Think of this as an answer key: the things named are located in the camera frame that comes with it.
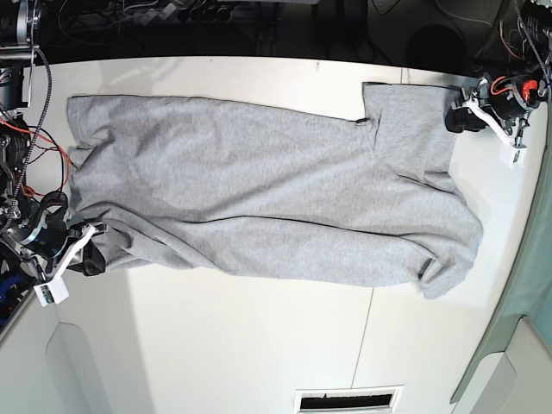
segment white table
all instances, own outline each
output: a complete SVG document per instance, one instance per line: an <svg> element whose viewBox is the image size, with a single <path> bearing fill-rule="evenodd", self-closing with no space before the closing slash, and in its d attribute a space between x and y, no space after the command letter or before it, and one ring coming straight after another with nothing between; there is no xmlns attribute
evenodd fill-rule
<svg viewBox="0 0 552 414"><path fill-rule="evenodd" d="M455 79L316 60L85 62L53 67L44 125L70 147L67 98L98 93L214 97L358 119L364 81L448 85ZM38 69L27 122L38 118L44 94ZM149 266L66 277L71 297L57 307L59 320L88 335L114 413L286 414L296 389L395 385L405 386L398 412L450 413L450 397L518 250L545 127L541 108L525 133L527 167L517 170L499 164L492 134L458 137L450 171L485 235L466 281L437 300L423 299L415 284L368 289ZM29 169L37 191L55 188L59 179L54 155Z"/></svg>

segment floor vent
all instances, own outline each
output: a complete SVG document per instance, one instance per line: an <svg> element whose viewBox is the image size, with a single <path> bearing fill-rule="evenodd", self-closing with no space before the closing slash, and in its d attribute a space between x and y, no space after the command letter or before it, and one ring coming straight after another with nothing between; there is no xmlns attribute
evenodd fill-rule
<svg viewBox="0 0 552 414"><path fill-rule="evenodd" d="M402 386L350 390L304 390L295 395L294 414L387 414L397 407Z"/></svg>

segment metal bracket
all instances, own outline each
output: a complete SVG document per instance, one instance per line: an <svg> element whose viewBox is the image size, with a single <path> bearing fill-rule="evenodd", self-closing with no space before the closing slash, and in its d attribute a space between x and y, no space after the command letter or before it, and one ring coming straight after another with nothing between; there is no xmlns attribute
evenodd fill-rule
<svg viewBox="0 0 552 414"><path fill-rule="evenodd" d="M60 304L69 297L69 291L61 276L71 263L72 258L86 246L92 236L96 233L94 226L86 226L83 229L83 235L80 239L74 242L63 255L59 265L54 270L53 276L47 277L48 282L34 286L34 291L41 305Z"/></svg>
<svg viewBox="0 0 552 414"><path fill-rule="evenodd" d="M509 167L524 165L527 147L523 144L516 145L515 140L502 129L499 123L496 122L492 116L481 109L477 97L473 95L470 96L462 103L462 106L469 108L474 115L486 123L500 139L502 142L502 148L500 149L499 158L502 162Z"/></svg>
<svg viewBox="0 0 552 414"><path fill-rule="evenodd" d="M7 148L9 145L9 136L0 136L0 169L6 174L7 184L6 193L8 196L13 196L13 184L16 182L16 176L14 172L8 166Z"/></svg>

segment electronic component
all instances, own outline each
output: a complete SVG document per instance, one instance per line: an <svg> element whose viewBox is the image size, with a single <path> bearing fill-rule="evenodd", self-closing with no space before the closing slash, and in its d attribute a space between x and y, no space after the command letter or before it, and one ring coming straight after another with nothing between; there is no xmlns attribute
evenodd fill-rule
<svg viewBox="0 0 552 414"><path fill-rule="evenodd" d="M68 200L62 191L71 161L41 128L52 92L51 73L38 45L41 5L35 0L0 0L0 327L33 285L42 304L58 303L66 295L61 274L67 269L86 275L105 270L105 260L90 241L103 231L101 224L66 222ZM23 70L32 77L35 59L47 69L47 99L36 127L29 127L18 111L30 102L30 84L23 91ZM39 201L26 182L26 171L37 140L59 153L60 188Z"/></svg>
<svg viewBox="0 0 552 414"><path fill-rule="evenodd" d="M477 86L461 88L445 116L445 125L456 133L477 132L488 126L503 143L499 158L509 166L522 166L527 152L523 136L530 113L541 102L550 102L552 98L552 29L548 26L552 25L552 15L548 9L532 3L525 4L521 10L515 2L512 6L532 57L509 76L492 79L486 74ZM525 60L505 46L512 56Z"/></svg>

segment wire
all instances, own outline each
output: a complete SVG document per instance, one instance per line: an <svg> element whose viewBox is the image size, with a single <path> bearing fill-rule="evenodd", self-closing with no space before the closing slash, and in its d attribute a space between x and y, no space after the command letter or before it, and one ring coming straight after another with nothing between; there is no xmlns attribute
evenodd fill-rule
<svg viewBox="0 0 552 414"><path fill-rule="evenodd" d="M521 29L524 31L525 36L527 37L529 46L531 46L531 49L533 49L533 53L535 54L535 57L536 57L536 60L538 61L539 66L541 67L541 69L543 69L543 77L546 82L546 85L550 86L550 78L546 70L546 66L544 65L543 58L541 58L541 55L538 53L538 50L536 50L535 43L533 43L533 39L531 39L531 34L527 29L527 26L525 26L524 19L521 18L521 12L519 11L518 2L516 0L511 0L511 5L514 7L514 10L516 10L517 18L519 20L519 25L521 26Z"/></svg>
<svg viewBox="0 0 552 414"><path fill-rule="evenodd" d="M33 134L34 132L33 131L30 131L29 129L23 129L23 128L18 128L18 127L15 127L7 122L5 122L3 119L0 119L0 123L2 125L5 125L6 127L8 128L11 128L15 131L19 131L19 132L23 132L25 134ZM52 137L45 129L41 129L42 132L46 133L50 138ZM49 144L54 144L54 142L52 140L49 140L48 138L46 138L44 135L41 135L41 134L38 134L38 137L41 138L42 140L46 141L47 143ZM72 164L73 166L75 166L71 159L69 158L69 155L67 155L67 153L63 150L63 148L59 147L59 151L63 154L63 158L66 160L66 162Z"/></svg>
<svg viewBox="0 0 552 414"><path fill-rule="evenodd" d="M492 44L494 43L494 37L499 31L499 24L502 20L504 20L509 6L510 6L509 0L500 0L499 9L497 10L496 15L494 15L494 18L492 19L491 29L486 34L485 41L483 41L483 46L481 46L482 53L486 51L489 47L491 47Z"/></svg>
<svg viewBox="0 0 552 414"><path fill-rule="evenodd" d="M41 147L40 145L36 144L34 146L35 148L38 148L38 149L55 149L56 151L58 150L58 148L56 147Z"/></svg>
<svg viewBox="0 0 552 414"><path fill-rule="evenodd" d="M66 174L66 177L65 177L65 179L63 180L63 183L62 183L61 187L58 188L58 189L56 189L56 191L61 191L61 189L63 189L63 187L66 186L68 180L69 180L69 174ZM41 194L41 193L39 193L39 192L36 192L36 191L33 190L33 188L30 187L29 185L26 185L25 187L22 187L22 188L25 188L26 191L28 191L27 194L23 193L23 194L25 194L27 197L34 197L34 196L44 197L44 196L46 195L46 194Z"/></svg>
<svg viewBox="0 0 552 414"><path fill-rule="evenodd" d="M506 91L510 90L510 89L511 89L511 86L510 86L510 85L505 86L504 88L502 88L502 89L499 90L499 91L495 91L494 88L495 88L496 85L498 85L499 83L505 82L505 81L510 80L510 79L512 79L512 78L515 78L515 77L510 76L509 78L507 78L506 76L499 76L498 78L494 79L494 81L491 83L491 89L490 89L491 95L499 95L499 94L501 94L502 92L506 92Z"/></svg>
<svg viewBox="0 0 552 414"><path fill-rule="evenodd" d="M116 26L117 24L119 24L121 22L125 22L127 20L131 20L131 19L135 19L135 18L136 18L136 15L127 16L127 17L124 17L122 19L117 20L116 22L112 22L111 24L108 24L107 26L105 26L103 28L100 28L99 30L96 30L94 33L92 33L89 36L85 37L85 39L83 41L81 41L81 43L84 43L86 45L92 45L92 46L104 46L103 43L90 43L90 42L88 42L88 40L91 39L92 37L94 37L95 35L97 35L98 33L102 33L103 31L105 31L109 28L112 28L113 26Z"/></svg>
<svg viewBox="0 0 552 414"><path fill-rule="evenodd" d="M29 161L28 164L31 165L34 162L38 161L42 157L42 155L44 155L48 151L57 151L57 150L58 150L58 148L45 148L45 149L42 150L42 152L36 158L34 158L34 160Z"/></svg>
<svg viewBox="0 0 552 414"><path fill-rule="evenodd" d="M55 141L55 139L50 135L48 134L48 136L50 137L50 140L52 140L53 144L55 145L56 148L58 148L58 152L60 153L60 161L61 161L61 184L60 184L60 188L58 189L59 192L61 192L63 190L63 185L65 183L65 180L64 180L64 174L65 174L65 171L64 171L64 166L65 166L65 163L67 162L67 176L69 175L69 162L65 159L65 157L63 156L63 154L65 154L65 152L63 151L63 149L61 149L60 145Z"/></svg>
<svg viewBox="0 0 552 414"><path fill-rule="evenodd" d="M521 38L522 55L527 56L527 39L524 38L525 33L524 33L524 30L521 28L519 18L516 19L516 22L517 22L517 32L519 33L519 37Z"/></svg>
<svg viewBox="0 0 552 414"><path fill-rule="evenodd" d="M23 196L33 198L36 195L35 190L33 190L31 187L24 185L21 187L21 192L23 193Z"/></svg>
<svg viewBox="0 0 552 414"><path fill-rule="evenodd" d="M512 38L513 38L513 34L516 34L517 37L519 38L519 40L521 41L521 48L519 47L513 47L511 45L512 43ZM524 47L524 43L525 43L525 40L524 40L524 37L523 35L521 34L521 32L519 31L518 28L511 28L510 31L508 32L508 38L505 39L505 41L508 43L508 45L510 46L510 48L514 51L519 51L520 52L520 56L523 56L524 59L525 59L525 47Z"/></svg>
<svg viewBox="0 0 552 414"><path fill-rule="evenodd" d="M370 48L372 48L372 50L374 51L374 56L370 60L374 61L376 55L379 55L381 57L381 59L383 59L387 63L387 65L392 66L391 60L387 57L387 55L383 52L383 50L381 50L380 47L372 40L372 36L370 36L370 24L368 22L368 17L369 16L370 16L370 14L367 13L367 17L366 17L366 36L365 36L364 40L366 41L368 46L370 46Z"/></svg>
<svg viewBox="0 0 552 414"><path fill-rule="evenodd" d="M452 23L452 25L455 27L456 33L458 33L458 35L461 37L462 43L463 43L463 45L464 45L464 47L466 48L466 51L467 51L468 44L467 44L466 36L464 35L464 32L460 29L460 26L458 26L458 23L455 21L455 19L453 19L449 15L445 15L439 9L436 9L436 11L438 13L440 13L441 15L445 16L447 18L447 20Z"/></svg>
<svg viewBox="0 0 552 414"><path fill-rule="evenodd" d="M17 194L21 190L23 180L25 179L25 174L27 173L28 162L31 159L31 153L33 152L33 148L35 147L36 140L38 140L39 131L41 130L42 124L44 123L44 118L46 118L48 106L50 105L50 99L52 98L52 70L50 69L50 64L48 63L46 56L40 49L36 49L36 53L41 57L42 62L44 63L44 67L46 67L46 75L47 75L46 99L44 100L44 106L42 107L41 117L39 118L38 123L36 124L37 125L36 130L34 131L33 137L31 138L31 143L27 151L27 155L23 160L23 166L21 168L21 172L19 173L19 178L16 181L16 187L14 188L13 198L9 203L8 219L6 220L6 223L4 224L2 229L0 229L0 234L2 234L6 229L8 229L11 223L13 222L14 210L16 209L16 204L17 204Z"/></svg>
<svg viewBox="0 0 552 414"><path fill-rule="evenodd" d="M481 24L485 24L485 25L488 26L489 28L492 28L492 24L489 23L489 22L486 22L485 20L470 19L469 17L458 16L458 15L455 15L454 13L451 13L451 12L445 10L445 9L441 6L441 4L439 3L439 0L435 0L435 5L437 6L437 8L438 8L442 13L444 13L444 14L447 15L447 16L454 17L454 19L463 20L463 21L465 21L465 22L481 23Z"/></svg>
<svg viewBox="0 0 552 414"><path fill-rule="evenodd" d="M519 56L518 54L515 54L512 50L511 50L511 47L508 43L506 43L506 41L504 40L504 35L502 33L502 21L500 21L500 26L499 26L499 34L500 34L500 40L502 41L502 44L504 45L504 47L506 48L506 50L508 51L508 53L513 56L514 58L516 58L517 60L525 60L524 58L522 58L521 56Z"/></svg>
<svg viewBox="0 0 552 414"><path fill-rule="evenodd" d="M125 16L134 17L134 16L132 16L132 15L129 15L129 14L127 13L127 10L130 10L130 9L139 9L140 7L148 7L148 6L156 7L158 4L159 4L159 0L153 0L152 2L149 2L149 3L138 3L138 4L132 4L132 5L130 5L130 6L125 7L125 6L124 6L124 0L122 0L122 13L123 13Z"/></svg>
<svg viewBox="0 0 552 414"><path fill-rule="evenodd" d="M60 28L60 32L69 40L71 41L75 41L77 43L81 43L83 45L88 45L88 46L111 46L109 43L91 43L89 41L82 41L80 39L77 39L76 37L72 37L71 35L69 35L65 29L61 26L61 13L63 12L63 9L65 8L67 2L69 0L65 0L63 2L63 4L61 4L61 7L60 7L60 11L58 12L58 27Z"/></svg>

